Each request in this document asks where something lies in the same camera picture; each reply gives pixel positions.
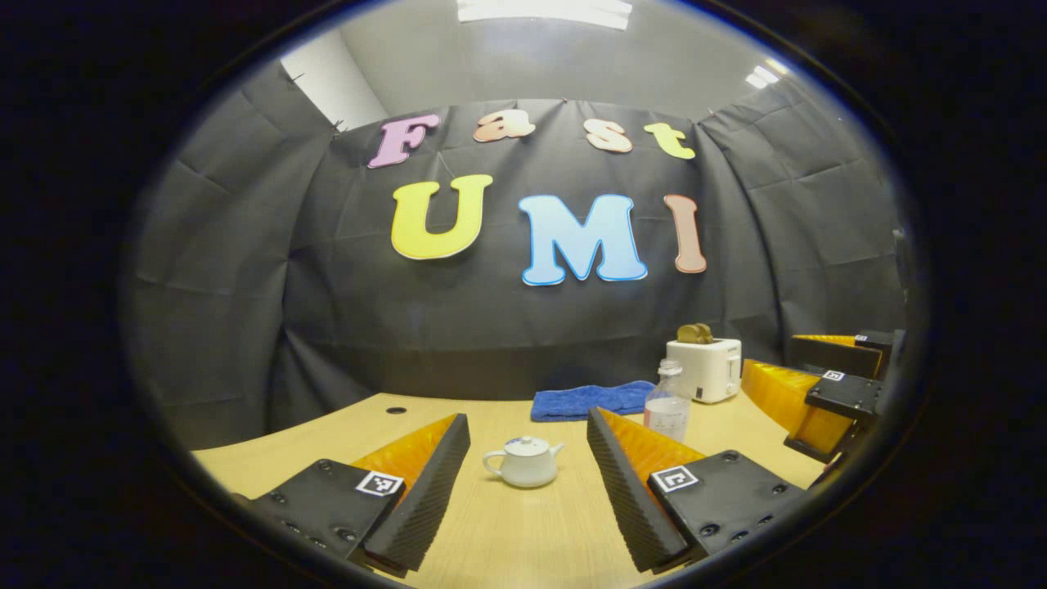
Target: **letter m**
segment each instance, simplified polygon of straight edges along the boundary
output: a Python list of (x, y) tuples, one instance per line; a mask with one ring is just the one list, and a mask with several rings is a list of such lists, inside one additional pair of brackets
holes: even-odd
[(640, 279), (647, 275), (647, 266), (637, 255), (632, 239), (629, 197), (598, 196), (584, 225), (557, 196), (529, 196), (519, 201), (519, 208), (531, 219), (531, 267), (524, 270), (527, 284), (549, 286), (563, 281), (566, 272), (556, 264), (557, 248), (578, 279), (588, 277), (601, 246), (603, 262), (596, 269), (601, 278)]

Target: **letter u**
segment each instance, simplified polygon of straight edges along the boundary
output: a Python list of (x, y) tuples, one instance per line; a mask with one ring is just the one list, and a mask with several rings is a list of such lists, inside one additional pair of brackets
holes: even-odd
[(458, 219), (450, 230), (431, 233), (425, 228), (429, 198), (440, 189), (437, 182), (417, 182), (397, 188), (393, 216), (393, 247), (413, 259), (448, 257), (472, 245), (480, 234), (484, 217), (484, 187), (494, 178), (485, 174), (460, 176), (451, 180), (459, 190)]

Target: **plastic bottle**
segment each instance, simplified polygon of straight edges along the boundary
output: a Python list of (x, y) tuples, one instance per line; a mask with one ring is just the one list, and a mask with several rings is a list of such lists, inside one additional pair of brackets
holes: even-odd
[(658, 373), (661, 380), (644, 402), (644, 426), (683, 443), (691, 416), (691, 400), (680, 386), (684, 367), (677, 361), (665, 359)]

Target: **teapot handle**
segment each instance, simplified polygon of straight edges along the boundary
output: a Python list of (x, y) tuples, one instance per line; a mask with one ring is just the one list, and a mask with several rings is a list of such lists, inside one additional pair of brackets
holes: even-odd
[(487, 469), (488, 471), (494, 473), (495, 475), (498, 475), (500, 477), (502, 476), (502, 471), (494, 470), (490, 465), (488, 465), (487, 461), (490, 460), (491, 458), (494, 458), (495, 456), (505, 457), (505, 455), (506, 455), (505, 451), (502, 451), (502, 450), (496, 450), (494, 452), (488, 452), (487, 454), (484, 455), (484, 468)]

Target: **wooden table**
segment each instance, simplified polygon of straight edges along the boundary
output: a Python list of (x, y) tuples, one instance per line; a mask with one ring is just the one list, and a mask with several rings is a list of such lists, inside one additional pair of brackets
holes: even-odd
[[(391, 407), (406, 413), (389, 414)], [(532, 423), (531, 402), (475, 402), (376, 394), (307, 424), (253, 440), (195, 452), (228, 491), (255, 498), (319, 458), (349, 463), (451, 413), (469, 417), (472, 446), (416, 587), (625, 588), (637, 572), (585, 440), (585, 422)], [(630, 415), (642, 422), (642, 415)], [(511, 488), (481, 463), (517, 436), (564, 443), (559, 476), (534, 490)], [(733, 449), (806, 489), (823, 465), (782, 446), (785, 430), (744, 394), (692, 404), (687, 445), (707, 454)]]

